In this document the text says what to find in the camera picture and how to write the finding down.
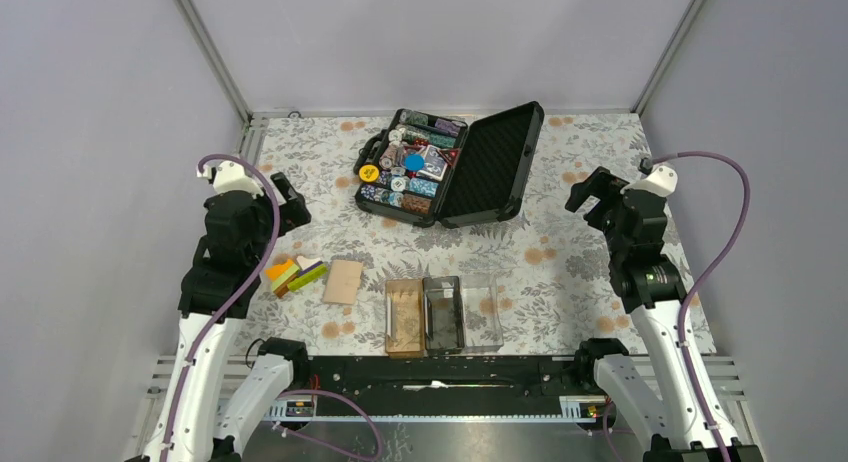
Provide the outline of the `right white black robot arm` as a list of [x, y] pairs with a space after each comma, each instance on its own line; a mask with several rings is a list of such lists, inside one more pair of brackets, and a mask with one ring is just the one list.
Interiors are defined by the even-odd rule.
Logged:
[[667, 165], [636, 182], [599, 167], [572, 187], [567, 211], [596, 200], [584, 219], [605, 238], [610, 284], [647, 349], [656, 385], [614, 338], [582, 342], [573, 378], [583, 392], [608, 398], [602, 429], [611, 412], [625, 420], [645, 461], [760, 461], [760, 449], [742, 441], [713, 388], [691, 339], [690, 294], [663, 252], [667, 198], [677, 182]]

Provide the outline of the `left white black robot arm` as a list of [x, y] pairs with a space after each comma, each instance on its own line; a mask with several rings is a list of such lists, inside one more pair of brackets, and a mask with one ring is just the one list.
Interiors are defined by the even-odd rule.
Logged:
[[265, 177], [238, 157], [213, 154], [201, 159], [197, 174], [214, 194], [203, 204], [206, 232], [181, 282], [179, 338], [162, 411], [139, 461], [239, 461], [277, 397], [301, 391], [310, 379], [304, 343], [271, 338], [235, 393], [219, 402], [260, 273], [278, 238], [311, 215], [281, 172]]

